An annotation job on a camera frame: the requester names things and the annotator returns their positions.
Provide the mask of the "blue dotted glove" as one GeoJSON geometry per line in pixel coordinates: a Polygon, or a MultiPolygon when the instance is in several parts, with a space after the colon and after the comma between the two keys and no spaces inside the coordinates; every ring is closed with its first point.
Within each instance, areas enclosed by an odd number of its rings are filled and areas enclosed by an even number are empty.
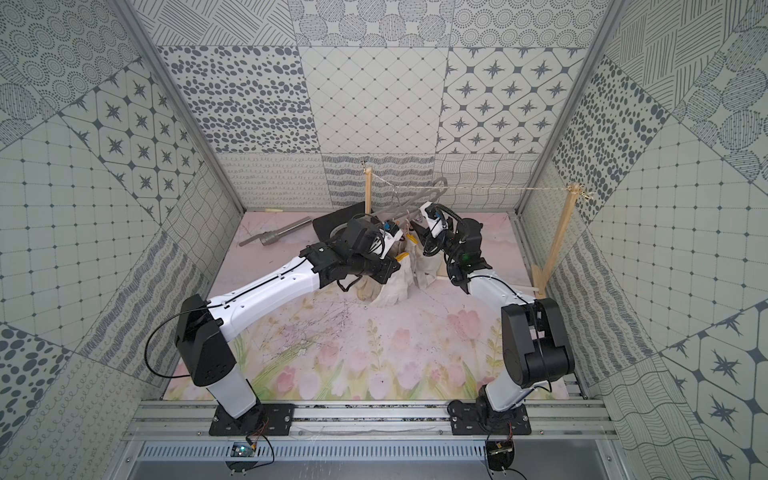
{"type": "Polygon", "coordinates": [[[410,286],[414,283],[412,257],[403,252],[396,257],[400,268],[394,272],[387,283],[381,288],[379,294],[371,302],[374,308],[394,306],[408,298],[410,286]]]}

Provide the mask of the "grey clip hanger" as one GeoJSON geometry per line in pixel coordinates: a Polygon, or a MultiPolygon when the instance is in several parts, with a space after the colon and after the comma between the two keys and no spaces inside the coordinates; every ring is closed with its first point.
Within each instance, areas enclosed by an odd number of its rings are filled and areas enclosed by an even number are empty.
{"type": "Polygon", "coordinates": [[[438,177],[427,186],[391,186],[395,200],[373,212],[379,220],[399,221],[416,214],[427,202],[437,202],[448,191],[448,180],[438,177]]]}

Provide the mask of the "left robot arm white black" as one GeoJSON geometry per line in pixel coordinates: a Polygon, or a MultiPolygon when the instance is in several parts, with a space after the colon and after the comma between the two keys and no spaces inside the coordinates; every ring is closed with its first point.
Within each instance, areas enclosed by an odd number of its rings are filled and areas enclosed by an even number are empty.
{"type": "Polygon", "coordinates": [[[284,266],[251,283],[204,300],[194,295],[171,316],[173,343],[194,385],[203,387],[233,420],[259,411],[259,399],[238,367],[229,342],[284,304],[330,284],[368,277],[384,285],[400,269],[391,253],[403,237],[392,220],[363,215],[326,241],[306,246],[284,266]]]}

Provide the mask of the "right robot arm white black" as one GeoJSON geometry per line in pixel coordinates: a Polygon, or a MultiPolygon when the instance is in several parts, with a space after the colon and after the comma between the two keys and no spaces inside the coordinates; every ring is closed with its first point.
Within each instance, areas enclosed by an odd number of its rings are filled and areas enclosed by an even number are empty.
{"type": "Polygon", "coordinates": [[[426,256],[441,254],[451,283],[500,314],[503,370],[481,388],[478,402],[494,412],[522,405],[536,389],[575,371],[575,357],[558,304],[524,294],[503,280],[482,255],[483,225],[450,208],[420,207],[414,226],[426,256]]]}

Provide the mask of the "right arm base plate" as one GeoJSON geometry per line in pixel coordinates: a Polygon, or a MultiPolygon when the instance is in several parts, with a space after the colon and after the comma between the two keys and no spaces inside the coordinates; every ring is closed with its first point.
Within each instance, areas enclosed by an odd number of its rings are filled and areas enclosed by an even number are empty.
{"type": "Polygon", "coordinates": [[[524,405],[497,412],[485,402],[466,403],[453,400],[447,405],[447,413],[454,436],[472,435],[530,435],[527,410],[524,405]]]}

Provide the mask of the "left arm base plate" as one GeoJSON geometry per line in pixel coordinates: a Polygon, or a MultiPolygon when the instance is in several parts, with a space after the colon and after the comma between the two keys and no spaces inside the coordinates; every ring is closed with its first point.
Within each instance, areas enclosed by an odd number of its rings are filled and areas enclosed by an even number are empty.
{"type": "Polygon", "coordinates": [[[223,406],[218,405],[209,435],[213,437],[235,437],[266,435],[288,436],[296,409],[291,403],[257,403],[242,416],[231,416],[223,406]]]}

